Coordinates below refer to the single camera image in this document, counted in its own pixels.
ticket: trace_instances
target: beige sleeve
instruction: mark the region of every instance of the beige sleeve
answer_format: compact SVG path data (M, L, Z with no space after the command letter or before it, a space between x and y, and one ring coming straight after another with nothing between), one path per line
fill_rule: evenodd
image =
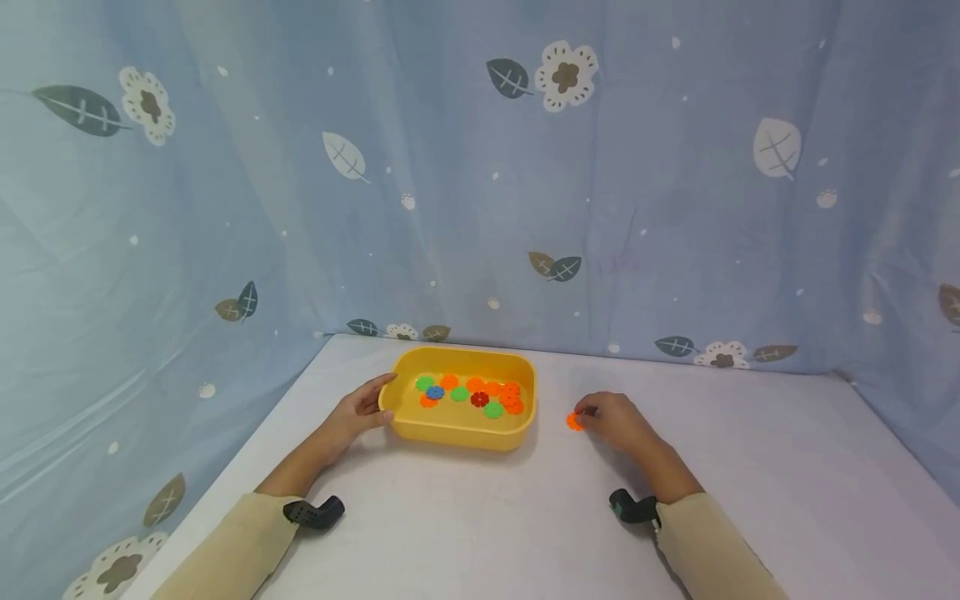
M154 600L249 600L286 554L298 525L283 506L301 500L244 494L177 567Z
M657 513L657 544L693 600L787 597L709 494L658 504Z

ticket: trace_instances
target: yellow plastic tray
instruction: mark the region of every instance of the yellow plastic tray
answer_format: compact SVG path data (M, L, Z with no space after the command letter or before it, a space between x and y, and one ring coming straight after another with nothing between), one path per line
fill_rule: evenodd
M382 410L394 411L392 425L401 438L508 451L523 444L537 413L537 372L525 358L515 354L414 348L400 356L394 372L397 377L380 391L379 403ZM467 385L471 377L500 383L514 381L520 386L523 411L519 415L504 412L499 419L490 419L469 399L454 401L450 392L433 408L420 406L423 392L416 387L417 379L428 375L439 385L447 374L457 375L460 385Z

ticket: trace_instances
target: white flower print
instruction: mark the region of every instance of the white flower print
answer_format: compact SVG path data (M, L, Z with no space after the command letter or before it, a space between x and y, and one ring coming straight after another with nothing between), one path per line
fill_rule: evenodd
M733 367L735 369L749 369L750 363L744 356L747 355L747 349L739 342L714 342L707 346L703 354L693 359L694 365L703 365L705 367L718 367L725 369Z
M163 533L151 534L143 541L136 537L118 541L94 559L90 570L70 584L63 600L119 598L166 541L167 535Z
M398 340L416 340L417 330L406 323L399 325L387 325L385 338L396 338Z
M537 69L536 85L543 94L543 107L560 112L570 103L578 107L593 95L593 74L598 61L593 49L580 46L571 51L566 40L543 49L543 66Z
M177 116L170 110L167 90L153 73L140 74L125 66L118 76L124 88L123 109L135 122L143 126L147 139L155 146L166 143L177 128Z

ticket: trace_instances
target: table surface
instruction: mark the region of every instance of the table surface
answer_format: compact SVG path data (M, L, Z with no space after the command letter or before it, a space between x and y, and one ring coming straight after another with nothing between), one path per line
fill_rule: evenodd
M335 336L198 502L126 599L148 598L340 397L416 344ZM301 533L259 598L683 598L616 488L637 472L564 418L631 396L678 448L791 598L956 598L960 511L835 377L524 352L539 413L518 450L365 434L314 487L347 514Z

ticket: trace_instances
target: blue curtain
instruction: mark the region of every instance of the blue curtain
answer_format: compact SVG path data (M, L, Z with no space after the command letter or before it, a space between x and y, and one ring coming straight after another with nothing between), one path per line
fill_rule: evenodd
M118 597L333 332L838 370L960 501L949 0L0 14L10 597Z

